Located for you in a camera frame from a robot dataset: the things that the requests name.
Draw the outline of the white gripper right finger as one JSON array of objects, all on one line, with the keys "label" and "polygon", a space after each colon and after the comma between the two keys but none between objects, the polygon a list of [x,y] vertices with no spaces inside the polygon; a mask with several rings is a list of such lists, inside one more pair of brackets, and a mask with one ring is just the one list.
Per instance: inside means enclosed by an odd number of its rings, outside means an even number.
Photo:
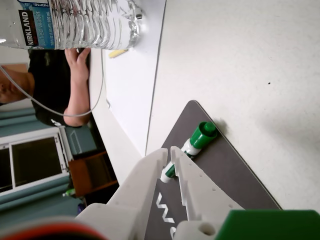
[{"label": "white gripper right finger", "polygon": [[170,148],[171,161],[179,180],[187,220],[181,221],[175,240],[215,240],[232,210],[243,210],[216,185],[180,148]]}]

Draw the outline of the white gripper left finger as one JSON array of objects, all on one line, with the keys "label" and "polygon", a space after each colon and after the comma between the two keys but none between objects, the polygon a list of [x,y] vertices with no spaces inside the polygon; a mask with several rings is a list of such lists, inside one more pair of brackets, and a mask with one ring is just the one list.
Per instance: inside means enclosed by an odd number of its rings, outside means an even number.
[{"label": "white gripper left finger", "polygon": [[107,204],[93,203],[75,219],[108,240],[143,240],[157,179],[167,164],[160,148],[142,158]]}]

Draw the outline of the person's hand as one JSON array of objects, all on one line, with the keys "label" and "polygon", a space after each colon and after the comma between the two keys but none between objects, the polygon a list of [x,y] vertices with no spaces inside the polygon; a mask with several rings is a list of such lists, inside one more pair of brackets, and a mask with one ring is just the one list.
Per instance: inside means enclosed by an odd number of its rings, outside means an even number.
[{"label": "person's hand", "polygon": [[87,67],[87,57],[90,48],[84,48],[78,53],[76,48],[68,48],[64,50],[67,63],[70,68],[70,79],[77,84],[83,84],[89,79],[89,70]]}]

